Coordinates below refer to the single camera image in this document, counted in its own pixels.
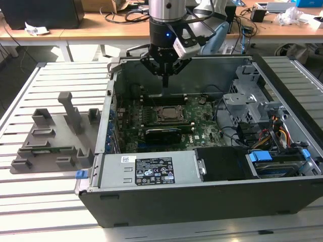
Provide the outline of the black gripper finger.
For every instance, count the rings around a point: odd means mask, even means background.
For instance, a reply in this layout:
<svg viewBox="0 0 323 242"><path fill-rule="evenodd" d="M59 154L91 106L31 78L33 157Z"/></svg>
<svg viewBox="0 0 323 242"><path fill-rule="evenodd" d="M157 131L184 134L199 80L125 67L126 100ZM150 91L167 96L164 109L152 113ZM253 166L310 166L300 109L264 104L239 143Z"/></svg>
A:
<svg viewBox="0 0 323 242"><path fill-rule="evenodd" d="M145 53L140 57L140 62L155 76L158 76L163 84L163 88L166 87L166 73L165 73L165 65L158 64L155 65L150 60L149 53Z"/></svg>
<svg viewBox="0 0 323 242"><path fill-rule="evenodd" d="M179 60L176 63L166 63L165 64L165 87L168 88L169 85L169 77L172 75L177 75L181 72L190 62L192 58Z"/></svg>

